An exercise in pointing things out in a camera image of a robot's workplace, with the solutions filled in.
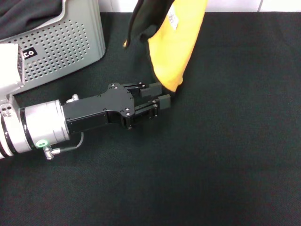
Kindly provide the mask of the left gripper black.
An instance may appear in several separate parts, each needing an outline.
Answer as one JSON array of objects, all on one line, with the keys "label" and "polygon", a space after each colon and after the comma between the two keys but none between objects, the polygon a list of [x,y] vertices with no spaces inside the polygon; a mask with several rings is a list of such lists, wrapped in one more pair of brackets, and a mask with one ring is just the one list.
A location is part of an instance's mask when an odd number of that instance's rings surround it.
[{"label": "left gripper black", "polygon": [[[110,123],[125,128],[153,119],[160,111],[171,107],[171,96],[162,95],[160,82],[112,83],[106,92],[63,105],[63,113],[70,134],[84,132]],[[134,97],[156,97],[135,106]]]}]

